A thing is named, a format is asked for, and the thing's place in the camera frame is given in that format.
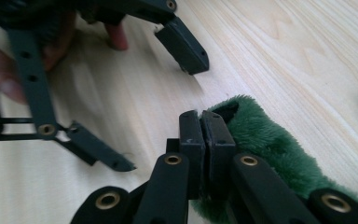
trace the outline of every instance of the screw hole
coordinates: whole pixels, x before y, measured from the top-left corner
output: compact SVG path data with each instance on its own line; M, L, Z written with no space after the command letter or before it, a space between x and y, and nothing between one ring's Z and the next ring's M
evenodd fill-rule
M241 162L248 166L255 166L258 164L257 159L250 157L250 156L241 157Z
M21 56L22 58L24 58L24 59L30 59L30 58L31 58L31 54L30 54L29 52L27 52L27 51L22 51L22 52L20 53L20 56Z
M28 80L32 81L32 82L37 82L37 76L30 75L30 76L28 76Z
M347 213L351 211L351 206L347 202L333 194L323 195L322 202L327 207L340 213Z
M168 0L168 1L167 1L167 7L168 7L169 9L174 10L174 9L176 8L176 4L175 4L173 1Z
M95 206L101 210L115 207L120 202L120 195L115 191L107 192L97 198Z
M182 158L178 156L169 156L165 158L165 162L169 165L176 165L182 161Z
M55 132L55 127L51 124L43 124L39 126L38 131L42 135L51 135Z

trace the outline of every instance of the wood grain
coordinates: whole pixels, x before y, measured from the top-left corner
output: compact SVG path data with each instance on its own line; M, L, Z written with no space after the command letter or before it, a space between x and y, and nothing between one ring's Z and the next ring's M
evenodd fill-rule
M209 54L210 71L182 73L154 37L156 25L128 17L129 50L109 49L101 24L78 21L67 57L49 74L59 121L80 121L138 169L88 167L50 142L0 143L0 223L69 223L94 190L136 188L166 138L177 136L182 112L238 94L253 96L326 175L358 192L358 1L178 5ZM0 100L7 116L28 115L26 106ZM203 221L191 213L189 223Z

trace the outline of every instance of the light wood surface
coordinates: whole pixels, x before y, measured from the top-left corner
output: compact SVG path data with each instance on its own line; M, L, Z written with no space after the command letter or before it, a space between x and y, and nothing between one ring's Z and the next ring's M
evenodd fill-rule
M135 189L177 137L181 113L238 94L253 96L326 175L358 192L358 1L177 2L210 71L182 73L156 25L128 17L129 50L109 49L101 24L78 21L68 56L49 74L59 121L81 122L138 169L89 167L52 142L0 143L0 224L69 223L94 190ZM0 48L8 49L1 31ZM29 114L0 100L8 117ZM191 212L189 223L203 221Z

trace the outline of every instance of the metal rivet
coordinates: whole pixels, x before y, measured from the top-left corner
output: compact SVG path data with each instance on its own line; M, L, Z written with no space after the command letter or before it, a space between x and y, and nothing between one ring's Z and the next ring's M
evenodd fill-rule
M55 133L55 127L52 124L40 125L37 131L42 135L52 135Z
M175 4L173 1L168 0L168 1L167 1L167 7L168 7L169 9L171 9L171 10L174 10L174 9L176 9L176 4Z
M241 157L241 162L245 165L249 165L249 166L255 166L258 164L257 159L250 157L250 156L244 156Z
M177 165L179 163L181 163L182 158L178 157L178 156L169 156L165 158L165 162L169 165Z
M327 193L323 195L322 202L324 202L327 207L340 213L348 213L351 211L351 206L347 202L333 194Z
M111 209L120 202L120 195L115 191L109 191L101 195L95 201L95 206L101 210Z

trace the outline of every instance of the human hand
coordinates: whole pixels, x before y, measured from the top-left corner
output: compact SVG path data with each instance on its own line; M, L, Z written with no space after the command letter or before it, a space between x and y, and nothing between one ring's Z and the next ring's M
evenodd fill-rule
M75 33L76 14L70 12L62 16L57 37L42 50L42 59L45 70L51 70L65 55ZM105 25L113 49L125 50L128 48L127 38L122 24ZM15 62L0 50L0 92L15 102L26 104L20 79L17 76Z

